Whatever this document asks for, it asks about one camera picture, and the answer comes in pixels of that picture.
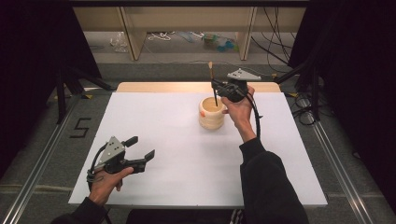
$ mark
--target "black sleeve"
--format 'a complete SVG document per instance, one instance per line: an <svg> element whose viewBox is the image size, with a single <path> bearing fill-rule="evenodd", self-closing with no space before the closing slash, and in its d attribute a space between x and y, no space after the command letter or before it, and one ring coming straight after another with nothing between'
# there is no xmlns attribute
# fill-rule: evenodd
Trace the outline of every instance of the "black sleeve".
<svg viewBox="0 0 396 224"><path fill-rule="evenodd" d="M244 158L240 170L247 223L308 223L282 160L266 151L257 138L240 149Z"/></svg>
<svg viewBox="0 0 396 224"><path fill-rule="evenodd" d="M93 203L89 198L85 198L84 202L72 214L65 214L56 217L51 224L97 224L101 223L106 215L106 209Z"/></svg>

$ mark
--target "black cable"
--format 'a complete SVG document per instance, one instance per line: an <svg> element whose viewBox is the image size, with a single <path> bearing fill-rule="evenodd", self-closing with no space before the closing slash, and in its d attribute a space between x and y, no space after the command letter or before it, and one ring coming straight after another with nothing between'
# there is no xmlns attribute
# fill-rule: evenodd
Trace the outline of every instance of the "black cable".
<svg viewBox="0 0 396 224"><path fill-rule="evenodd" d="M251 107L253 108L253 112L254 112L254 118L256 120L256 136L258 139L260 139L260 135L261 135L261 128L260 128L260 118L262 116L259 115L259 111L257 110L257 106L256 106L256 102L254 101L253 95L251 95L249 92L247 93L247 95L245 96L247 98L247 100L250 102Z"/></svg>
<svg viewBox="0 0 396 224"><path fill-rule="evenodd" d="M301 100L308 100L309 104L307 106L299 105L298 102L301 101ZM293 115L294 119L298 118L299 122L301 124L303 124L303 125L313 125L316 122L316 120L315 120L315 118L314 118L314 116L313 116L313 114L311 112L312 105L311 105L311 102L310 102L309 98L300 97L300 95L299 95L298 97L294 98L294 103L293 103L293 105L291 105L290 110L292 110L295 105L297 107L299 107L300 109L291 112L291 114ZM310 121L310 122L304 122L303 121L303 116L307 115L307 114L310 115L311 118L313 118L312 121Z"/></svg>
<svg viewBox="0 0 396 224"><path fill-rule="evenodd" d="M90 189L90 192L91 192L91 188L92 188L92 183L95 179L94 168L95 168L96 161L97 161L100 153L106 149L106 146L107 146L107 143L104 146L102 146L101 148L99 148L98 152L96 153L95 157L93 158L91 169L88 170L88 172L87 172L87 182L88 182L88 188ZM105 214L105 220L106 220L107 224L111 224L110 217L108 216L109 211L110 210L108 210L107 213Z"/></svg>
<svg viewBox="0 0 396 224"><path fill-rule="evenodd" d="M277 39L278 39L279 42L280 42L280 46L282 46L282 51L283 51L283 53L284 53L286 59L289 60L290 56L289 56L289 54L287 53L286 49L284 48L284 44L282 43L282 38L280 37L279 23L278 23L278 19L277 19L277 18L278 18L279 8L276 7L276 10L275 10L275 13L276 13L276 21L275 21L275 24L273 24L273 23L271 22L271 19L270 19L268 13L267 13L267 10L265 9L265 7L264 7L263 9L264 9L264 12L265 12L265 16L267 17L268 21L270 22L271 28L272 28L272 30L273 30L273 35L272 35L272 37L271 37L270 46L271 46L271 43L273 43L274 35L276 35Z"/></svg>
<svg viewBox="0 0 396 224"><path fill-rule="evenodd" d="M272 56L274 56L275 58L277 58L278 60L280 60L282 63L284 64L288 64L288 62L284 61L283 59L279 58L278 56L276 56L273 52L271 52L269 49L266 49L265 47L261 46L254 38L253 36L251 37L251 39L259 46L259 48L265 50L267 53L271 54Z"/></svg>
<svg viewBox="0 0 396 224"><path fill-rule="evenodd" d="M271 42L270 42L270 44L268 45L268 50L271 48L271 43L272 43L272 39L273 39L273 38L274 38L274 33L273 33L273 35L272 35L272 37L271 37ZM269 57L268 57L268 54L267 54L267 62L268 62L268 65L270 66L270 68L272 68L274 71L276 71L276 72L278 72L278 73L287 73L287 72L284 72L284 71L280 71L280 70L275 69L275 68L270 64L270 59L269 59Z"/></svg>
<svg viewBox="0 0 396 224"><path fill-rule="evenodd" d="M262 37L264 37L264 39L266 39L268 41L271 41L267 36L264 35L263 32L262 32ZM279 45L279 46L283 46L284 48L292 49L292 47L290 47L290 46L282 45L282 44L279 44L279 43L276 43L276 42L273 42L273 44Z"/></svg>

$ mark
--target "white tabletop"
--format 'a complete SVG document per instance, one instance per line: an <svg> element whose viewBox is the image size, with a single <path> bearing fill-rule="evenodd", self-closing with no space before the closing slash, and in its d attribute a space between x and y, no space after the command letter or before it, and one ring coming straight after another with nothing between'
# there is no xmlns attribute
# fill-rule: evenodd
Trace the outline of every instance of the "white tabletop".
<svg viewBox="0 0 396 224"><path fill-rule="evenodd" d="M115 92L108 103L87 160L69 203L88 196L87 170L98 149L116 136L125 141L138 136L126 148L125 159L141 159L152 149L155 158L146 172L123 180L107 204L134 208L241 208L243 197L239 166L242 139L229 116L224 125L209 131L198 121L199 102L212 96L197 92ZM304 206L327 204L306 154L285 96L280 92L256 92L264 147L284 162L288 178Z"/></svg>

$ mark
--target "metal rail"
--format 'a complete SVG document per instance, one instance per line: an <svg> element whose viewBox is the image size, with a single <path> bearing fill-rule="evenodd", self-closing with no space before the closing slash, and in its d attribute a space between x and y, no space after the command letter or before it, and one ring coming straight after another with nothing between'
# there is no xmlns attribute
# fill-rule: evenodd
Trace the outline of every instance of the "metal rail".
<svg viewBox="0 0 396 224"><path fill-rule="evenodd" d="M41 153L35 167L33 168L32 172L29 174L26 182L21 188L20 193L18 194L17 198L15 199L14 203L9 207L8 212L6 214L6 218L3 220L3 224L14 224L18 223L24 208L28 204L33 191L35 190L35 186L42 176L47 164L52 156L53 151L57 147L60 137L64 131L64 127L67 124L67 121L70 118L80 96L73 95L72 99L70 100L70 106L67 109L67 112L64 116L64 120L57 124L52 135L44 147L43 152Z"/></svg>
<svg viewBox="0 0 396 224"><path fill-rule="evenodd" d="M315 134L318 137L318 140L326 154L327 159L329 160L330 165L332 166L332 170L335 173L335 176L338 179L338 182L343 189L347 200L349 201L350 206L352 207L353 212L355 213L356 218L361 224L369 224L374 223L370 217L370 214L367 210L367 207L356 190L355 185L347 173L343 163L340 161L337 152L332 146L332 142L327 136L323 126L320 121L315 121L313 124Z"/></svg>

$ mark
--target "human hand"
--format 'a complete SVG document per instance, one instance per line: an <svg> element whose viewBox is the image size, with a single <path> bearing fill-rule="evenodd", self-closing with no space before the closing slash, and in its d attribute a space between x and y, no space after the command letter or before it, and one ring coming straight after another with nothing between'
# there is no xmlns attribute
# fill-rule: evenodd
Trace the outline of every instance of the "human hand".
<svg viewBox="0 0 396 224"><path fill-rule="evenodd" d="M247 97L252 97L254 94L254 89L250 86L247 86L248 94ZM244 98L240 102L234 103L230 101L227 97L221 97L221 101L227 106L226 110L223 110L223 114L229 114L231 119L233 120L233 124L235 125L238 132L241 134L242 140L244 142L255 138L256 134L253 132L250 124L250 115L251 115L251 104L248 99Z"/></svg>
<svg viewBox="0 0 396 224"><path fill-rule="evenodd" d="M134 168L127 167L120 172L111 175L104 170L95 171L95 179L92 182L91 193L89 198L99 206L105 205L114 188L121 190L122 179L130 175Z"/></svg>

